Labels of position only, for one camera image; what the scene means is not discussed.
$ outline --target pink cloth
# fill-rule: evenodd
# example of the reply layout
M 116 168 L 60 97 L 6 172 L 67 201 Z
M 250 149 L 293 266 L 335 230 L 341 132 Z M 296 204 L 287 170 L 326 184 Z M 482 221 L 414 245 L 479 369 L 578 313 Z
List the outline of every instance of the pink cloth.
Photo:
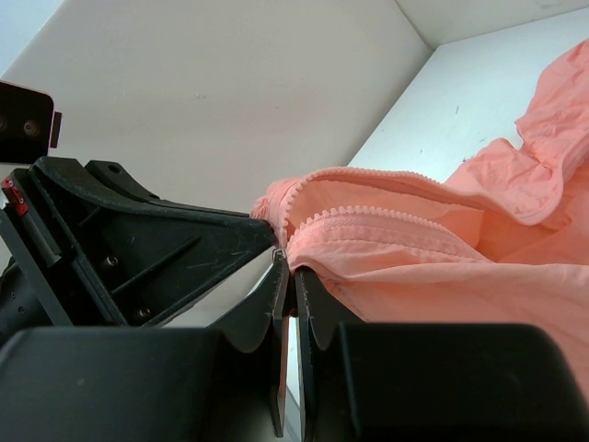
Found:
M 539 326 L 589 398 L 589 41 L 516 124 L 520 150 L 497 139 L 445 184 L 325 169 L 273 183 L 252 215 L 364 320 Z

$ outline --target white surface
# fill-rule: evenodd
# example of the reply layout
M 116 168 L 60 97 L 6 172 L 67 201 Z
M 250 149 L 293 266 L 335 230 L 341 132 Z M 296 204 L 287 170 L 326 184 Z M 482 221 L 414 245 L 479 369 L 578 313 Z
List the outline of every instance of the white surface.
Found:
M 17 59 L 63 0 L 0 0 L 0 75 Z
M 350 163 L 446 180 L 492 139 L 521 145 L 542 70 L 589 38 L 589 8 L 438 48 Z
M 68 0 L 4 78 L 53 96 L 56 155 L 248 211 L 273 180 L 346 164 L 429 55 L 388 0 Z M 218 316 L 267 262 L 179 323 Z
M 589 6 L 589 0 L 397 0 L 432 48 Z

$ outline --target white table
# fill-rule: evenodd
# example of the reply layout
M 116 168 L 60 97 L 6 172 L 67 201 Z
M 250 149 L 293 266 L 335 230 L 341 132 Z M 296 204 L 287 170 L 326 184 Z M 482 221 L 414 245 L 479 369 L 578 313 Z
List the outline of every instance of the white table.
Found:
M 350 166 L 444 181 L 494 138 L 520 146 L 514 121 L 540 73 L 587 38 L 589 8 L 440 46 Z M 287 383 L 299 401 L 296 347 L 291 340 Z

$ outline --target folded pink cloth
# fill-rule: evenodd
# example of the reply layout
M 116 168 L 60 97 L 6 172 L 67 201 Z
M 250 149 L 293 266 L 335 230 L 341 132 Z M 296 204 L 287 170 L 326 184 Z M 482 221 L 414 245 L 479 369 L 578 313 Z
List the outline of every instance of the folded pink cloth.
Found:
M 589 41 L 516 124 L 520 150 L 495 140 L 445 184 L 325 169 L 273 183 L 252 215 L 364 320 L 539 326 L 589 398 Z

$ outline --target pink fabric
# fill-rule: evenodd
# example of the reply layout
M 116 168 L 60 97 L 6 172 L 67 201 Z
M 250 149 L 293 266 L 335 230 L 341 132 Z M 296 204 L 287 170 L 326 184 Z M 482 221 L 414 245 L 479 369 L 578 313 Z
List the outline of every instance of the pink fabric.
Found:
M 539 326 L 589 398 L 589 41 L 516 124 L 521 149 L 495 140 L 446 184 L 326 169 L 275 182 L 252 215 L 364 320 Z

